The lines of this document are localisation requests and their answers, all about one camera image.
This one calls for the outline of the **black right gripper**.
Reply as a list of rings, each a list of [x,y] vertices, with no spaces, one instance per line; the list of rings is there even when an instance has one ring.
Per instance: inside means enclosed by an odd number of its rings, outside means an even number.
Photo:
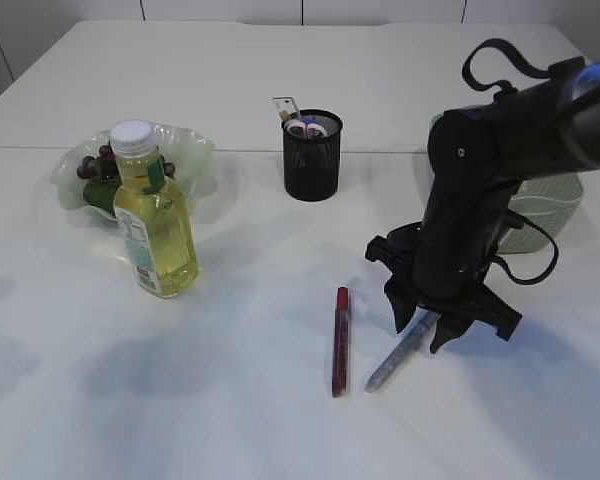
[[[476,263],[462,262],[441,243],[425,241],[418,222],[374,237],[365,258],[391,272],[384,293],[397,333],[409,325],[418,308],[439,315],[431,354],[462,337],[476,321],[492,326],[499,338],[508,341],[522,318],[484,284],[486,274]]]

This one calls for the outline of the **blue black right robot arm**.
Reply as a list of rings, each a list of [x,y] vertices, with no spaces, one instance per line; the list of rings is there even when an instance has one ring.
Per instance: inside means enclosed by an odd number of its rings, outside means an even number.
[[[543,83],[503,87],[492,103],[448,110],[430,128],[433,183],[423,218],[371,240],[390,272],[384,291],[403,330],[417,309],[438,316],[432,351],[480,321],[508,339],[520,314],[485,285],[497,245],[526,225],[509,203],[526,180],[600,170],[600,63],[573,58]]]

